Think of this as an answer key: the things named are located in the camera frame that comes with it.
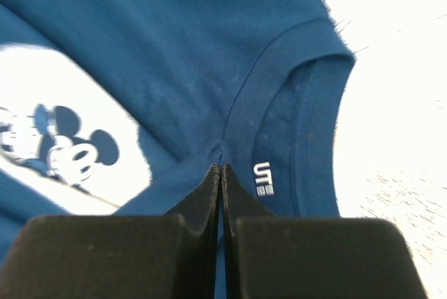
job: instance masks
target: cartoon print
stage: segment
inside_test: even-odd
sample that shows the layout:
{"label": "cartoon print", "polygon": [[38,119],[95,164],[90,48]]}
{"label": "cartoon print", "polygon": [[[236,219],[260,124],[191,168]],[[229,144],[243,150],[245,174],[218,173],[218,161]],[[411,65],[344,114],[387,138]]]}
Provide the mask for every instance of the cartoon print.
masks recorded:
{"label": "cartoon print", "polygon": [[26,117],[0,107],[0,144],[6,157],[87,192],[82,182],[100,163],[116,163],[119,150],[109,133],[99,129],[84,139],[76,136],[79,130],[79,117],[64,106],[48,110],[38,105],[34,115]]}

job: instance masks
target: white surface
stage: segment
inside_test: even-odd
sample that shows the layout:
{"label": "white surface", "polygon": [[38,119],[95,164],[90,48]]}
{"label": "white surface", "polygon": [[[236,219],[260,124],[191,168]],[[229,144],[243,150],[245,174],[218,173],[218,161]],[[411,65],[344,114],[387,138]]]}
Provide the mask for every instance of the white surface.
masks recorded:
{"label": "white surface", "polygon": [[342,216],[397,224],[447,298],[447,0],[326,0],[358,58],[339,112]]}

